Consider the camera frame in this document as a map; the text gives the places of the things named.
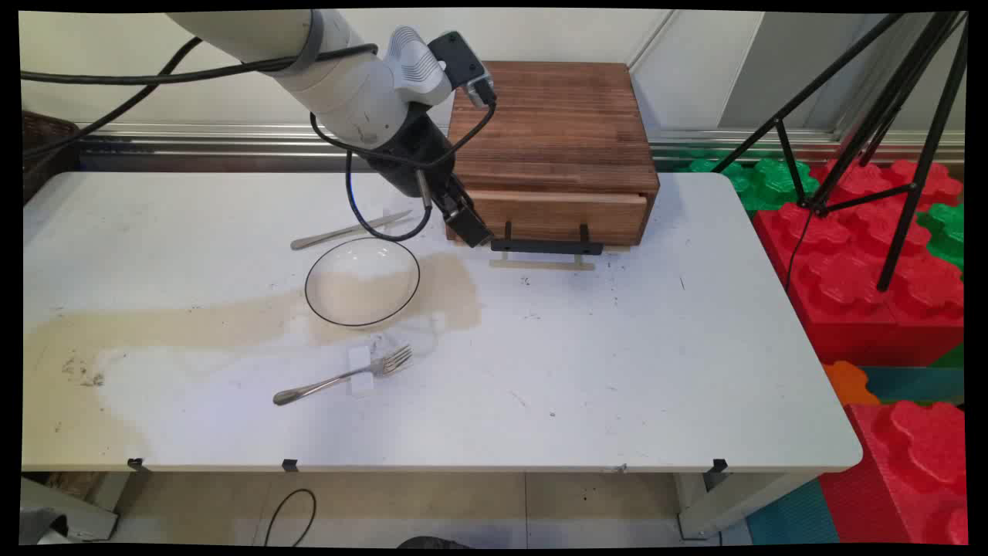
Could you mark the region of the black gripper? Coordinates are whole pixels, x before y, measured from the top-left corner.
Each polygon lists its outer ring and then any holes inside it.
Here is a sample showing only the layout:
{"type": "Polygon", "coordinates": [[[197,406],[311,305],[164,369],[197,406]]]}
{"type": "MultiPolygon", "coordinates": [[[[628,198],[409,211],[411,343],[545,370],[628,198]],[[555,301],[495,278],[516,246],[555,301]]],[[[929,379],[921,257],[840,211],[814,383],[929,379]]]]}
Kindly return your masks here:
{"type": "MultiPolygon", "coordinates": [[[[375,154],[398,156],[418,163],[429,163],[440,158],[452,147],[448,138],[428,116],[425,105],[410,105],[404,123],[388,142],[374,149],[375,154]]],[[[467,246],[484,246],[493,239],[490,228],[474,208],[472,197],[454,173],[455,155],[445,159],[435,168],[425,169],[431,200],[442,213],[444,223],[467,246]]],[[[381,174],[398,191],[407,197],[419,198],[415,169],[405,163],[374,159],[374,171],[381,174]]]]}

